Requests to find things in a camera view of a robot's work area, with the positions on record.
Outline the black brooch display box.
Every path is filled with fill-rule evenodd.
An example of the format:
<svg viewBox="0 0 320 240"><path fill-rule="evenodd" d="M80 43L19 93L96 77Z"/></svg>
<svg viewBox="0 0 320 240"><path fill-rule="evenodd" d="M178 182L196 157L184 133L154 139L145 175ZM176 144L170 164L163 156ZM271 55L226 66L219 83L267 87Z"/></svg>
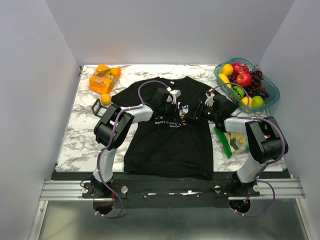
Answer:
<svg viewBox="0 0 320 240"><path fill-rule="evenodd" d="M100 99L96 99L96 101L94 102L94 104L92 105L91 107L91 111L92 113L96 116L96 117L99 117L101 118L104 113L106 112L108 108L106 106L104 106L102 103L101 103L101 100Z"/></svg>

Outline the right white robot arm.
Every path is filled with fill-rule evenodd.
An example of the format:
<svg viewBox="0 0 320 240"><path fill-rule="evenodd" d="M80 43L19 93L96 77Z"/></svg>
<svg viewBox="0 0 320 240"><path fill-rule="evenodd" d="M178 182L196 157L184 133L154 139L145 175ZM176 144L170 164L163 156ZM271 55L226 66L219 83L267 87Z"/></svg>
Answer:
<svg viewBox="0 0 320 240"><path fill-rule="evenodd" d="M233 173L229 185L233 195L241 196L257 183L267 166L288 153L289 146L274 117L232 116L235 109L225 96L211 95L207 100L197 102L192 119L213 122L223 134L237 133L246 137L248 159Z"/></svg>

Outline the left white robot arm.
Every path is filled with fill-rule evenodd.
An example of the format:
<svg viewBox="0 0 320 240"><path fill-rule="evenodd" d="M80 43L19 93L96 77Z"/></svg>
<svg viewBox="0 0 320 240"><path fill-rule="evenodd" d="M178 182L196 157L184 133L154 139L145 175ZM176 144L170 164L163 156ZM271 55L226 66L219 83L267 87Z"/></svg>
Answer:
<svg viewBox="0 0 320 240"><path fill-rule="evenodd" d="M124 142L132 124L148 122L158 116L174 115L178 109L177 98L181 91L170 87L158 88L149 102L144 102L141 88L137 91L140 104L121 108L112 104L102 115L93 133L101 148L98 152L96 168L91 177L93 191L101 198L111 191L113 164L117 148Z"/></svg>

